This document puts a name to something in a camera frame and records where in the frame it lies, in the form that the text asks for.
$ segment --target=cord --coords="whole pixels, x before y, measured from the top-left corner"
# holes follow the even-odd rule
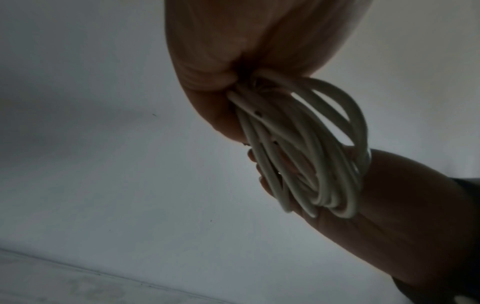
[[[286,92],[296,93],[312,109]],[[347,118],[316,92],[337,102]],[[292,211],[292,194],[310,217],[317,217],[321,206],[338,217],[355,215],[371,154],[365,118],[347,93],[325,81],[260,69],[248,83],[228,91],[227,98],[236,105],[253,154],[285,212]],[[351,151],[315,111],[350,138]],[[286,157],[297,174],[289,170]]]

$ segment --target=hand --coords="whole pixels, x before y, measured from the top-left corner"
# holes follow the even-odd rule
[[[165,31],[178,79],[217,131],[246,142],[225,97],[260,67],[307,76],[323,66],[372,0],[165,0]]]
[[[251,150],[248,156],[255,161]],[[266,179],[260,182],[272,194]],[[326,208],[311,218],[293,199],[292,205],[327,238],[413,286],[441,283],[464,262],[480,232],[479,208],[454,181],[378,150],[372,151],[354,218],[338,218]]]

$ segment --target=skin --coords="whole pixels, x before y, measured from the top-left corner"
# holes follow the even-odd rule
[[[165,0],[168,49],[197,112],[223,135],[245,142],[226,90],[261,67],[312,74],[335,54],[370,2]],[[265,179],[260,182],[270,193]],[[340,219],[322,209],[313,219],[292,204],[310,226],[344,249],[419,287],[441,285],[479,237],[479,210],[462,188],[382,151],[372,152],[354,218]]]

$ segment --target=stained surface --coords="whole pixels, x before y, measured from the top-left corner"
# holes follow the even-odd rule
[[[402,303],[195,114],[162,14],[0,3],[0,247],[236,303]],[[474,0],[377,1],[317,77],[358,100],[373,147],[480,176],[479,18]]]

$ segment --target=dark sleeve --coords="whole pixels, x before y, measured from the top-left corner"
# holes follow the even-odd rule
[[[480,206],[480,186],[453,179]],[[419,290],[393,278],[397,288],[415,304],[456,304],[454,297],[463,295],[480,302],[480,242],[467,262],[435,289]]]

